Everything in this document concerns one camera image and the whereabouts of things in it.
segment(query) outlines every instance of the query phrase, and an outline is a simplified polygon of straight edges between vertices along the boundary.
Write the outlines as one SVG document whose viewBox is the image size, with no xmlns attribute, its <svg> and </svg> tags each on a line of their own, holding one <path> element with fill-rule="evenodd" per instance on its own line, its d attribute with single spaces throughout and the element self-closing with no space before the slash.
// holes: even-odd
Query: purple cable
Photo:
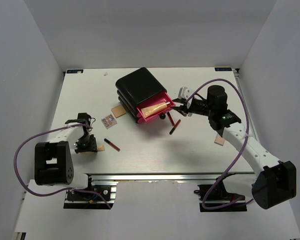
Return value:
<svg viewBox="0 0 300 240">
<path fill-rule="evenodd" d="M 27 191 L 27 192 L 29 192 L 29 193 L 31 193 L 32 195 L 34 195 L 34 196 L 38 196 L 38 197 L 48 197 L 48 196 L 52 196 L 52 195 L 55 195 L 55 194 L 57 194 L 57 193 L 60 193 L 60 192 L 62 192 L 62 191 L 65 191 L 65 190 L 74 190 L 74 191 L 78 191 L 78 192 L 82 192 L 82 193 L 84 193 L 84 192 L 87 192 L 87 193 L 93 193 L 93 194 L 96 194 L 96 195 L 98 195 L 106 204 L 107 204 L 107 206 L 109 207 L 109 208 L 111 208 L 111 206 L 106 202 L 106 200 L 99 194 L 99 193 L 97 193 L 97 192 L 93 192 L 93 191 L 86 191 L 86 190 L 80 190 L 80 189 L 73 189 L 73 188 L 69 188 L 69 187 L 66 187 L 66 188 L 62 188 L 62 189 L 60 189 L 60 190 L 57 190 L 57 191 L 54 191 L 54 192 L 51 192 L 51 193 L 37 193 L 37 192 L 34 192 L 34 191 L 32 191 L 25 183 L 24 183 L 24 181 L 22 180 L 22 178 L 21 178 L 21 176 L 20 176 L 20 174 L 19 174 L 19 171 L 18 171 L 18 167 L 17 167 L 17 164 L 16 164 L 16 160 L 17 160 L 17 157 L 18 157 L 18 154 L 19 154 L 19 152 L 20 152 L 20 150 L 21 150 L 21 148 L 27 143 L 27 142 L 29 142 L 30 140 L 32 140 L 32 139 L 35 139 L 35 138 L 37 138 L 37 137 L 40 137 L 40 136 L 42 136 L 42 135 L 46 135 L 46 134 L 49 134 L 49 133 L 53 133 L 53 132 L 57 132 L 57 131 L 60 131 L 60 130 L 64 130 L 64 129 L 68 129 L 68 128 L 73 128 L 73 127 L 79 127 L 79 126 L 83 126 L 83 127 L 87 127 L 87 128 L 91 128 L 89 125 L 85 125 L 85 124 L 80 124 L 80 123 L 78 123 L 78 124 L 74 124 L 74 125 L 70 125 L 70 126 L 63 126 L 63 127 L 59 127 L 58 129 L 56 128 L 56 129 L 53 129 L 53 130 L 49 130 L 49 131 L 44 131 L 44 132 L 42 132 L 42 133 L 38 133 L 38 134 L 36 134 L 36 135 L 34 135 L 34 136 L 32 136 L 32 137 L 30 137 L 30 138 L 28 138 L 28 139 L 26 139 L 23 143 L 21 143 L 21 145 L 17 148 L 17 150 L 15 151 L 15 154 L 14 154 L 14 158 L 13 158 L 13 168 L 14 168 L 14 172 L 15 172 L 15 175 L 16 175 L 16 177 L 18 178 L 18 180 L 19 180 L 19 182 L 20 182 L 20 184 L 22 185 L 22 187 Z"/>
<path fill-rule="evenodd" d="M 210 80 L 204 84 L 202 84 L 198 89 L 196 89 L 194 91 L 194 93 L 186 100 L 186 103 L 194 97 L 195 94 L 198 93 L 199 90 L 201 90 L 203 87 L 205 87 L 207 84 L 210 84 L 210 83 L 213 83 L 213 82 L 226 82 L 228 83 L 229 85 L 232 86 L 232 88 L 234 88 L 234 90 L 236 91 L 236 93 L 238 94 L 241 102 L 242 102 L 242 105 L 243 105 L 243 108 L 244 108 L 244 112 L 245 112 L 245 118 L 246 118 L 246 134 L 248 135 L 249 134 L 249 130 L 250 130 L 250 121 L 249 121 L 249 114 L 248 114 L 248 109 L 246 107 L 246 104 L 244 102 L 244 99 L 243 97 L 241 96 L 240 92 L 237 90 L 237 88 L 228 80 L 226 79 L 221 79 L 221 78 L 218 78 L 218 79 L 213 79 L 213 80 Z M 203 197 L 203 200 L 202 200 L 202 207 L 206 210 L 215 210 L 215 209 L 221 209 L 221 208 L 225 208 L 225 207 L 228 207 L 228 206 L 231 206 L 233 205 L 234 203 L 236 203 L 237 201 L 241 200 L 243 197 L 240 196 L 238 197 L 237 199 L 235 199 L 234 201 L 230 202 L 230 203 L 226 203 L 224 205 L 220 205 L 220 206 L 205 206 L 205 201 L 206 199 L 208 198 L 208 196 L 210 195 L 210 193 L 212 192 L 212 190 L 217 186 L 217 184 L 219 184 L 220 181 L 222 181 L 222 179 L 225 177 L 225 175 L 230 171 L 230 169 L 234 166 L 234 164 L 238 161 L 238 159 L 240 158 L 240 156 L 242 155 L 246 145 L 248 143 L 248 136 L 245 137 L 245 140 L 244 140 L 244 143 L 242 145 L 242 148 L 241 150 L 239 151 L 238 155 L 235 157 L 235 159 L 233 160 L 233 162 L 227 167 L 227 169 L 225 169 L 225 171 L 222 173 L 222 175 L 215 181 L 215 183 L 210 187 L 210 189 L 206 192 L 206 194 L 204 195 Z M 245 203 L 246 205 L 251 203 L 253 201 L 250 200 L 248 201 L 247 203 Z"/>
</svg>

